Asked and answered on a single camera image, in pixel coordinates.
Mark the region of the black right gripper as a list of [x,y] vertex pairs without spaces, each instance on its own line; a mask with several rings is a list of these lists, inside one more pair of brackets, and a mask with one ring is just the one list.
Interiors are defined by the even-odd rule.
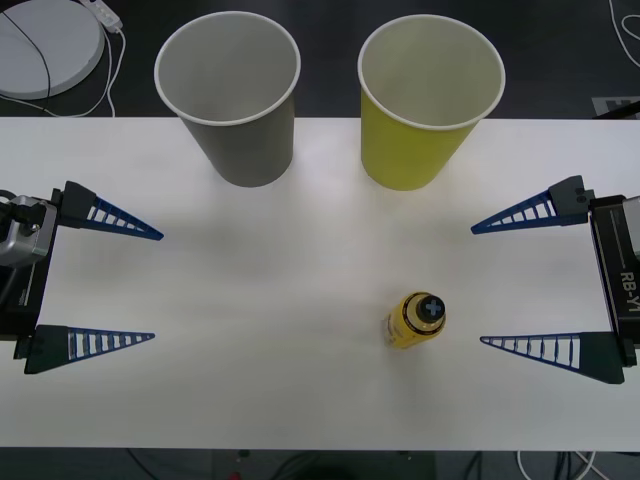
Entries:
[[611,332],[579,332],[481,336],[479,340],[592,380],[622,384],[624,366],[639,364],[639,198],[617,195],[595,199],[594,191],[584,187],[582,176],[575,175],[480,221],[471,232],[480,235],[579,225],[588,222],[588,211],[615,336]]

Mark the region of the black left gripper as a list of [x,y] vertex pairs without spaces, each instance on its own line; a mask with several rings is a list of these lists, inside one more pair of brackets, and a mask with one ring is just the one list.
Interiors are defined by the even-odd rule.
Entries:
[[1,192],[1,339],[16,343],[24,373],[36,375],[153,340],[151,332],[39,325],[58,228],[62,225],[160,241],[164,235],[76,182],[44,200]]

